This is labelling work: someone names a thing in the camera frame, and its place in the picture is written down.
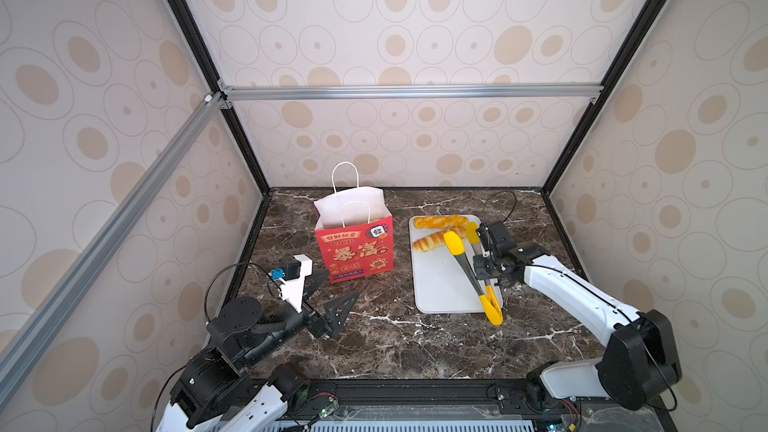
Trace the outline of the long striped bread roll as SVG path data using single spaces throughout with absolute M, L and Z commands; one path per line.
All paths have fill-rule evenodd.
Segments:
M 445 234 L 448 232 L 453 232 L 462 239 L 466 237 L 466 230 L 464 227 L 452 227 L 420 238 L 412 244 L 412 247 L 416 252 L 421 253 L 427 253 L 439 247 L 443 247 L 446 245 Z

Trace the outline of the red paper gift bag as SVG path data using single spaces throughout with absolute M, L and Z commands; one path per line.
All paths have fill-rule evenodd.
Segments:
M 315 236 L 332 284 L 394 269 L 394 222 L 381 189 L 360 184 L 314 202 Z

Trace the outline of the long twisted bread top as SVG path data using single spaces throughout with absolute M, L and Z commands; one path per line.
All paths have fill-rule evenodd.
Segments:
M 413 227 L 416 229 L 445 229 L 453 227 L 463 227 L 469 222 L 469 219 L 460 216 L 419 216 L 413 220 Z

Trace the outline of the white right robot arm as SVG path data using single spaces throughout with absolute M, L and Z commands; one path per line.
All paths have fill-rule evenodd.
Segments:
M 683 377 L 670 320 L 657 310 L 643 312 L 571 272 L 535 242 L 518 243 L 501 222 L 450 228 L 442 243 L 475 289 L 489 322 L 499 326 L 503 311 L 491 280 L 522 283 L 546 295 L 600 342 L 602 356 L 552 362 L 527 375 L 526 398 L 535 411 L 567 399 L 610 399 L 636 411 L 671 393 Z

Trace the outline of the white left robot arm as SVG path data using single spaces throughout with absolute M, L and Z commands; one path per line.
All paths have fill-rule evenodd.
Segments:
M 303 330 L 316 338 L 335 338 L 356 304 L 349 292 L 325 303 L 318 312 L 309 302 L 329 279 L 312 271 L 305 256 L 292 256 L 269 272 L 280 290 L 281 305 L 266 313 L 261 302 L 237 297 L 207 321 L 207 347 L 178 369 L 158 431 L 258 431 L 285 414 L 302 411 L 310 381 L 292 363 L 274 369 L 257 387 L 249 369 Z

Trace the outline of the white rectangular tray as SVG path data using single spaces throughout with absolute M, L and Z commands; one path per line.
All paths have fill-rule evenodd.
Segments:
M 475 289 L 445 246 L 411 248 L 415 304 L 424 314 L 484 313 Z

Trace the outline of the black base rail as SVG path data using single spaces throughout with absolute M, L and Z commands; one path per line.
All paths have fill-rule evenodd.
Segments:
M 537 401 L 523 379 L 319 379 L 286 405 L 262 400 L 245 431 L 585 431 L 602 404 Z

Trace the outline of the horizontal aluminium rail back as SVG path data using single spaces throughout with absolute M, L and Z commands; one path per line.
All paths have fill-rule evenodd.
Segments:
M 400 99 L 473 99 L 511 97 L 598 97 L 599 83 L 537 84 L 449 84 L 398 86 L 305 86 L 305 87 L 226 87 L 230 101 L 258 100 L 400 100 Z

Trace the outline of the diagonal aluminium rail left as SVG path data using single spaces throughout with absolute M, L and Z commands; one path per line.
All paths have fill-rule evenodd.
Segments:
M 2 407 L 6 407 L 13 398 L 127 234 L 223 104 L 221 92 L 203 100 L 3 352 Z

